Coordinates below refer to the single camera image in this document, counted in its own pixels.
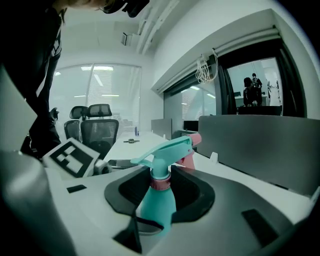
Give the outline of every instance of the ceiling light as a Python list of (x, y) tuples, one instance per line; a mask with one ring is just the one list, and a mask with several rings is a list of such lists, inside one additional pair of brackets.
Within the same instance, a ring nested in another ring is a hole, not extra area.
[(104, 96), (104, 97), (119, 97), (119, 95), (117, 95), (117, 94), (101, 94), (101, 96)]
[(214, 99), (216, 98), (215, 96), (213, 96), (213, 95), (210, 94), (210, 93), (208, 93), (207, 95), (208, 95), (209, 97), (211, 97), (211, 98), (214, 98)]
[(81, 70), (82, 71), (88, 71), (88, 70), (91, 70), (92, 66), (82, 66), (81, 67)]
[(95, 66), (93, 70), (107, 70), (107, 71), (113, 71), (114, 68), (112, 66)]
[(104, 84), (100, 80), (100, 77), (97, 74), (94, 74), (94, 77), (100, 86), (104, 86)]

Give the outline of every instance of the spray bottle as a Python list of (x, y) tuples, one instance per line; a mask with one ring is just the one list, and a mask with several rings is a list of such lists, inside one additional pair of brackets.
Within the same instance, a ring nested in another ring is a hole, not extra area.
[[(198, 133), (192, 134), (192, 136), (183, 136), (166, 141), (143, 156), (131, 160), (133, 164), (151, 168), (150, 187), (141, 202), (140, 217), (155, 221), (163, 226), (163, 230), (158, 236), (164, 236), (170, 230), (172, 214), (176, 212), (176, 200), (170, 188), (171, 173), (168, 166), (179, 161), (180, 164), (183, 162), (192, 163), (190, 166), (185, 166), (194, 168), (192, 146), (200, 141), (201, 136)], [(154, 156), (152, 162), (145, 159), (149, 155)]]

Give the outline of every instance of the hanging cable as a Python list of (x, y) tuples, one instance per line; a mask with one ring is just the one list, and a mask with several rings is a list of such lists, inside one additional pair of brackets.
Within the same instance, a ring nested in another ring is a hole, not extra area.
[(201, 54), (201, 57), (197, 59), (197, 70), (195, 73), (195, 77), (198, 79), (199, 84), (204, 84), (206, 82), (212, 82), (218, 75), (218, 57), (214, 49), (212, 49), (214, 59), (215, 59), (215, 64), (216, 64), (216, 70), (213, 78), (210, 78), (210, 72), (209, 72), (209, 67), (208, 64), (205, 60), (205, 57), (203, 54)]

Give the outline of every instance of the office chair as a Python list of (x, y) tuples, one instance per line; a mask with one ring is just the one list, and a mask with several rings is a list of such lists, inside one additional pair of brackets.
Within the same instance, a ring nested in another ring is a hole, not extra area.
[(80, 120), (84, 121), (86, 119), (87, 109), (88, 107), (86, 106), (75, 106), (71, 109), (69, 117), (77, 120), (65, 122), (64, 132), (66, 139), (74, 138), (77, 141), (80, 141), (79, 124)]
[[(109, 104), (95, 104), (87, 110), (89, 118), (111, 117)], [(90, 119), (81, 123), (83, 144), (100, 153), (99, 159), (104, 159), (116, 142), (119, 122), (115, 119)]]

